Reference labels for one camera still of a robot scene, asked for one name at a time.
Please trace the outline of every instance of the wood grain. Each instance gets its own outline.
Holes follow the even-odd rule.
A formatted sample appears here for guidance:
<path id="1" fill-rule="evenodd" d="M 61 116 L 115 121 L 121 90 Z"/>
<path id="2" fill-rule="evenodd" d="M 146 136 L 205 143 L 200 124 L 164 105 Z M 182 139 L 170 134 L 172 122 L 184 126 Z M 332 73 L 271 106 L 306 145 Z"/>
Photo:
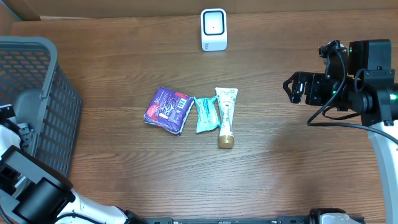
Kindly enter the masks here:
<path id="1" fill-rule="evenodd" d="M 318 108 L 290 104 L 282 82 L 295 71 L 324 71 L 317 47 L 333 39 L 390 38 L 396 68 L 397 16 L 230 15 L 228 49 L 213 53 L 200 48 L 198 16 L 17 22 L 12 33 L 52 40 L 81 93 L 71 180 L 83 195 L 143 217 L 260 218 L 340 207 L 383 223 L 367 134 L 306 127 Z M 196 97 L 214 96 L 216 86 L 238 88 L 235 147 L 218 149 L 218 130 L 195 134 L 195 108 L 180 137 L 144 124 L 158 86 Z"/>
<path id="2" fill-rule="evenodd" d="M 397 8 L 395 0 L 4 0 L 28 20 L 39 17 L 139 17 L 199 15 L 206 8 L 227 13 Z"/>

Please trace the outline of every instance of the basket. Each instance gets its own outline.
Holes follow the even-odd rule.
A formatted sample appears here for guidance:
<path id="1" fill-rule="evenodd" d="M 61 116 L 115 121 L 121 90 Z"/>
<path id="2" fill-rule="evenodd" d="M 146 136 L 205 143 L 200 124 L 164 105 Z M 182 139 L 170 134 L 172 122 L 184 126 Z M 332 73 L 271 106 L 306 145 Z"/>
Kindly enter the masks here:
<path id="1" fill-rule="evenodd" d="M 42 37 L 0 37 L 0 105 L 29 127 L 22 149 L 68 177 L 82 103 Z"/>

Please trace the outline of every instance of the teal wrapper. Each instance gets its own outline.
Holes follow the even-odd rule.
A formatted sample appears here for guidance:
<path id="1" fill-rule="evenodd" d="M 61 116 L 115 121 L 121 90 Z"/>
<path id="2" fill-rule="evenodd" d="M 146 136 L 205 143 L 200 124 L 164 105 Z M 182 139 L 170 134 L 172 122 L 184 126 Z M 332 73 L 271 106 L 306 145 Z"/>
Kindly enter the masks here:
<path id="1" fill-rule="evenodd" d="M 218 119 L 217 110 L 214 106 L 214 102 L 217 100 L 217 96 L 212 98 L 200 98 L 195 100 L 195 104 L 198 110 L 198 125 L 197 133 L 204 131 L 211 131 L 220 125 Z"/>

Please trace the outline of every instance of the gold cap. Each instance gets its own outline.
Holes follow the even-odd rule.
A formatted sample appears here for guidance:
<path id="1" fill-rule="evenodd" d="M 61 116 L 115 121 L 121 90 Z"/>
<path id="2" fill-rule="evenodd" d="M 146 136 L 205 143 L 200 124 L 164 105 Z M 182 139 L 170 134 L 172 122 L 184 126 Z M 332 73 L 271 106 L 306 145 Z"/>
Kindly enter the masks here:
<path id="1" fill-rule="evenodd" d="M 223 149 L 232 149 L 234 147 L 234 137 L 233 136 L 220 136 L 218 137 L 218 145 Z"/>

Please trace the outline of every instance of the white plastic device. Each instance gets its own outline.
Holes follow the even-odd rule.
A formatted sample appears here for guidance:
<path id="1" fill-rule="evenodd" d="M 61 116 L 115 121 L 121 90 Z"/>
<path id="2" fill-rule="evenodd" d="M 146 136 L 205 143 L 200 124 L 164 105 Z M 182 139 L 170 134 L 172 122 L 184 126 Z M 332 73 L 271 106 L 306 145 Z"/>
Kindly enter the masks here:
<path id="1" fill-rule="evenodd" d="M 398 120 L 393 126 L 379 122 L 371 126 L 398 138 Z M 386 208 L 386 223 L 398 224 L 398 146 L 390 139 L 376 133 L 368 132 L 374 153 L 379 163 L 381 185 Z"/>
<path id="2" fill-rule="evenodd" d="M 200 14 L 201 47 L 204 51 L 225 50 L 227 46 L 224 9 L 205 9 Z"/>
<path id="3" fill-rule="evenodd" d="M 125 224 L 127 216 L 115 206 L 106 206 L 85 198 L 74 190 L 75 201 L 67 204 L 65 208 L 58 214 L 58 217 L 67 213 L 77 213 L 100 223 L 109 224 Z M 90 224 L 92 222 L 81 218 L 65 217 L 60 219 L 56 224 Z"/>
<path id="4" fill-rule="evenodd" d="M 20 143 L 21 139 L 16 133 L 0 125 L 0 160 L 1 155 L 3 155 L 10 146 L 14 145 L 19 148 Z"/>
<path id="5" fill-rule="evenodd" d="M 352 220 L 347 214 L 343 213 L 325 213 L 321 215 L 319 224 L 360 224 Z"/>

